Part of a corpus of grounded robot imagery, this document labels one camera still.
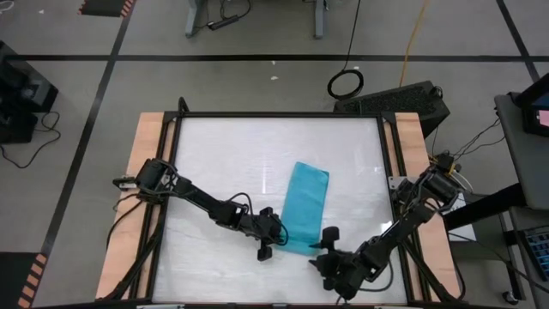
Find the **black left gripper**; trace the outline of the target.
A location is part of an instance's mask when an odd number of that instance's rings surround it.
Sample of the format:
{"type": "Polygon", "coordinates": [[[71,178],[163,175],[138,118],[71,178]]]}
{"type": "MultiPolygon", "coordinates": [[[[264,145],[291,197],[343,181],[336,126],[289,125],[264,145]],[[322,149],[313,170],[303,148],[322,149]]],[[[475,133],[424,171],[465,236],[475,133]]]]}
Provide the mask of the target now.
{"type": "Polygon", "coordinates": [[[287,244],[286,227],[281,223],[279,216],[271,207],[262,209],[258,215],[250,216],[250,230],[252,236],[260,241],[256,259],[264,262],[272,257],[271,245],[287,244]]]}

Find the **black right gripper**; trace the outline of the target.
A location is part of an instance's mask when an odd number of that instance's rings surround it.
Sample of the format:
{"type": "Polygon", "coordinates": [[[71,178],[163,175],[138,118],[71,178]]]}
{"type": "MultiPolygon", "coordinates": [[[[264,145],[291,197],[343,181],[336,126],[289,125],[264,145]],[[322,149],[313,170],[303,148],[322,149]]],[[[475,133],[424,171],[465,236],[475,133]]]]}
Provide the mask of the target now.
{"type": "Polygon", "coordinates": [[[358,266],[353,262],[352,252],[335,249],[335,242],[339,238],[338,227],[324,228],[322,241],[309,247],[326,249],[327,253],[310,259],[309,263],[323,276],[323,287],[326,290],[358,290],[360,284],[358,266]]]}

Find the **light blue microfibre towel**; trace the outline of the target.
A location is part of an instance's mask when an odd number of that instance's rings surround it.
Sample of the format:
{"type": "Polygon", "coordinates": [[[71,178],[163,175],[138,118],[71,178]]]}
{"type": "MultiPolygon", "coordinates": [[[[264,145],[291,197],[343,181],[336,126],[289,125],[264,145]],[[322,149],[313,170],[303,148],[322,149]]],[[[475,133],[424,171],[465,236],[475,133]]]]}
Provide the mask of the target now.
{"type": "Polygon", "coordinates": [[[329,186],[329,172],[297,162],[289,181],[282,210],[287,238],[283,251],[312,256],[311,245],[320,240],[323,209],[329,186]]]}

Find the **light wooden board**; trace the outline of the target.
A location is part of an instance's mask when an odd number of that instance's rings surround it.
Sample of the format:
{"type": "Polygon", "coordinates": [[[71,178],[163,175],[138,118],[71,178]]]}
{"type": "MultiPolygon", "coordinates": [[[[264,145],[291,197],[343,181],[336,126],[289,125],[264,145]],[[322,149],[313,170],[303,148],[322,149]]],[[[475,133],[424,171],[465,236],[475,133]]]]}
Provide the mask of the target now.
{"type": "MultiPolygon", "coordinates": [[[[162,112],[144,112],[140,115],[125,173],[127,176],[137,175],[148,158],[157,155],[165,161],[169,158],[174,123],[167,125],[166,136],[162,137],[163,118],[162,112]]],[[[157,225],[160,206],[139,204],[133,196],[134,193],[136,190],[130,189],[121,194],[123,201],[116,210],[117,225],[111,233],[106,250],[95,295],[97,299],[105,298],[122,281],[135,262],[142,243],[152,236],[157,225]]]]}
{"type": "MultiPolygon", "coordinates": [[[[390,123],[384,125],[386,141],[389,147],[391,170],[398,175],[398,161],[392,131],[398,133],[402,159],[407,176],[418,176],[429,166],[423,132],[419,116],[416,113],[398,112],[395,115],[395,127],[390,123]]],[[[425,263],[440,283],[454,297],[460,295],[460,287],[455,273],[454,260],[449,246],[449,239],[443,217],[434,215],[429,222],[419,227],[419,244],[425,263]]],[[[413,300],[438,301],[431,288],[422,288],[420,272],[410,255],[406,255],[413,300]]]]}

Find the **black cart base bar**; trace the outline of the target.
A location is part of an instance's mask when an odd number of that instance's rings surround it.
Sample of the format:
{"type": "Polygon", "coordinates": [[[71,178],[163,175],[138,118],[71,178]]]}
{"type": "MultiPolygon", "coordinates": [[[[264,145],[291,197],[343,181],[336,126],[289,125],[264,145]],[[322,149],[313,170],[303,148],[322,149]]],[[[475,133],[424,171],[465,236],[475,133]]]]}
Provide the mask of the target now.
{"type": "Polygon", "coordinates": [[[450,231],[503,213],[512,207],[523,208],[527,205],[522,186],[516,183],[449,212],[443,216],[443,220],[445,227],[450,231]]]}

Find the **black laptop blue keys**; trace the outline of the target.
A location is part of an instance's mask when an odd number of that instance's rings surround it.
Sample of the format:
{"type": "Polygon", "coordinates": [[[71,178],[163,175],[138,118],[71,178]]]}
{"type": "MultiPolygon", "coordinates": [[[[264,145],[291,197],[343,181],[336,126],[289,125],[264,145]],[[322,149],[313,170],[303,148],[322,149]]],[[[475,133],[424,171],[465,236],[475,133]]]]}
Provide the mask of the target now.
{"type": "Polygon", "coordinates": [[[536,271],[544,282],[549,281],[549,226],[530,228],[520,232],[536,271]]]}

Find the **grey desk leg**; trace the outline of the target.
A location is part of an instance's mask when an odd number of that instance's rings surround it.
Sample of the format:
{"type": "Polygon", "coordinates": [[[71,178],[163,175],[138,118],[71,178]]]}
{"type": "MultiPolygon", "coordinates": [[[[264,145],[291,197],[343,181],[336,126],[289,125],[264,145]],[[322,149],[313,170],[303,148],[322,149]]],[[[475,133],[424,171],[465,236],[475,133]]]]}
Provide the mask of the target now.
{"type": "Polygon", "coordinates": [[[189,10],[187,13],[187,20],[185,25],[185,37],[189,39],[195,33],[196,23],[199,15],[201,14],[201,9],[202,9],[204,0],[187,0],[187,1],[189,4],[189,10]]]}
{"type": "Polygon", "coordinates": [[[314,0],[314,19],[315,19],[315,39],[322,39],[324,36],[324,15],[326,10],[326,0],[314,0]]]}

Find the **black power strip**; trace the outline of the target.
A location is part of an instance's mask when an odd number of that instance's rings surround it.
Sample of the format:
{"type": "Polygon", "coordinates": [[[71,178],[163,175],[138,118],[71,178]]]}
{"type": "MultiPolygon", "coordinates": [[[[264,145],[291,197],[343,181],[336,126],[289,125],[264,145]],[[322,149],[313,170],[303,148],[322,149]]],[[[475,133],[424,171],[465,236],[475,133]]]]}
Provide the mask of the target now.
{"type": "Polygon", "coordinates": [[[233,15],[233,16],[224,18],[220,21],[211,21],[207,24],[207,27],[210,30],[215,31],[215,30],[218,30],[222,27],[226,27],[228,25],[231,25],[231,24],[237,22],[238,20],[239,20],[239,16],[238,15],[233,15]]]}

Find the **grey cart top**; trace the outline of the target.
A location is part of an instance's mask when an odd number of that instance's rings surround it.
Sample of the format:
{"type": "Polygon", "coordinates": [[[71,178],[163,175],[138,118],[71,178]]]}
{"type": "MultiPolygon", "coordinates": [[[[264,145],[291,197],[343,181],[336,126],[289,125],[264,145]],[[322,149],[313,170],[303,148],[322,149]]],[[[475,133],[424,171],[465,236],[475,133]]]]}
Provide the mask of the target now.
{"type": "Polygon", "coordinates": [[[528,206],[549,210],[549,137],[524,131],[522,112],[510,96],[497,95],[494,101],[528,206]]]}

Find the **black laptop pink screen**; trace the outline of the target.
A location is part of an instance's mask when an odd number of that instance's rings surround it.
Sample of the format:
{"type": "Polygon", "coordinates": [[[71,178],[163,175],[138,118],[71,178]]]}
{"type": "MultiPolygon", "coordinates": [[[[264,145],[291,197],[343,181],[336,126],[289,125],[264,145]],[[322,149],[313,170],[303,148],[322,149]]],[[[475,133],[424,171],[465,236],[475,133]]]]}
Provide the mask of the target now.
{"type": "Polygon", "coordinates": [[[525,132],[549,137],[549,73],[523,92],[515,94],[513,102],[521,110],[525,132]]]}

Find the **black mat orange striped edge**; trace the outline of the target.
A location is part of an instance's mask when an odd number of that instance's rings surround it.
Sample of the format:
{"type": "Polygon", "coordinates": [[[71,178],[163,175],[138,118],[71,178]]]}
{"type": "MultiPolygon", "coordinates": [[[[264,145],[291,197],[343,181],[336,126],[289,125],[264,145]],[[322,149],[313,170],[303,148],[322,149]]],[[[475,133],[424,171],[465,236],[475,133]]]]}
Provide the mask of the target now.
{"type": "Polygon", "coordinates": [[[79,15],[126,17],[136,0],[84,0],[79,15]]]}
{"type": "Polygon", "coordinates": [[[42,253],[0,252],[0,309],[33,305],[47,260],[42,253]]]}

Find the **black equipment block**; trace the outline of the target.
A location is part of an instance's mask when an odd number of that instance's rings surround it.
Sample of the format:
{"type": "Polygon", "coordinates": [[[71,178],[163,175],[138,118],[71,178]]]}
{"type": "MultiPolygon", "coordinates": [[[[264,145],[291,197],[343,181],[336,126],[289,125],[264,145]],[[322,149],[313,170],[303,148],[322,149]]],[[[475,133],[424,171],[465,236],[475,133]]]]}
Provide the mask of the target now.
{"type": "Polygon", "coordinates": [[[15,56],[0,40],[0,144],[30,142],[36,114],[50,112],[58,94],[57,87],[15,56]]]}

